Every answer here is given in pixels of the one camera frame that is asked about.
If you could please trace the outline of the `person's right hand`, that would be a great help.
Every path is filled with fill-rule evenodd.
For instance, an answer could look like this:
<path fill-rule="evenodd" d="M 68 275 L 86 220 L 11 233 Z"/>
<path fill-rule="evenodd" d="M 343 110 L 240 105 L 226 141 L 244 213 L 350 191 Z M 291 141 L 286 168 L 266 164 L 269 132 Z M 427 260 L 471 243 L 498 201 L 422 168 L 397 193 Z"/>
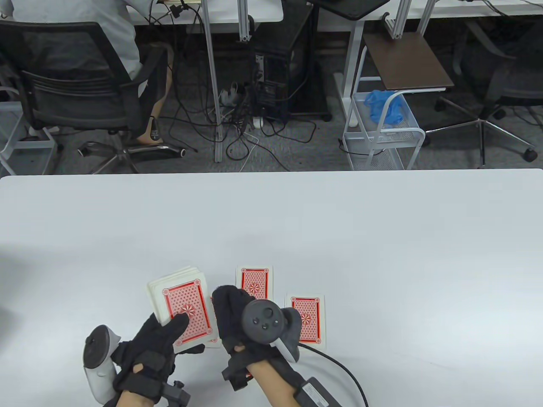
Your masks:
<path fill-rule="evenodd" d="M 253 341 L 243 331 L 243 311 L 254 300 L 253 296 L 233 285 L 219 286 L 212 293 L 219 337 L 230 356 L 222 374 L 235 391 L 245 388 L 252 379 L 249 365 L 279 355 L 275 348 Z"/>

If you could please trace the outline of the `person's left hand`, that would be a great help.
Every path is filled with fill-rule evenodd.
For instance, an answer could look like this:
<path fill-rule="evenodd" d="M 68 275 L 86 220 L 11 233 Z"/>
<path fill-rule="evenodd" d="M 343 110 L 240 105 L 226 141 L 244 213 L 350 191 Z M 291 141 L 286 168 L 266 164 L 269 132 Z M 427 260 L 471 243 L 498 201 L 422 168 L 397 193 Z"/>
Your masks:
<path fill-rule="evenodd" d="M 105 406 L 156 405 L 175 370 L 173 345 L 189 322 L 182 313 L 162 326 L 151 314 L 134 339 L 120 342 L 111 355 L 120 368 L 112 384 L 115 396 Z"/>

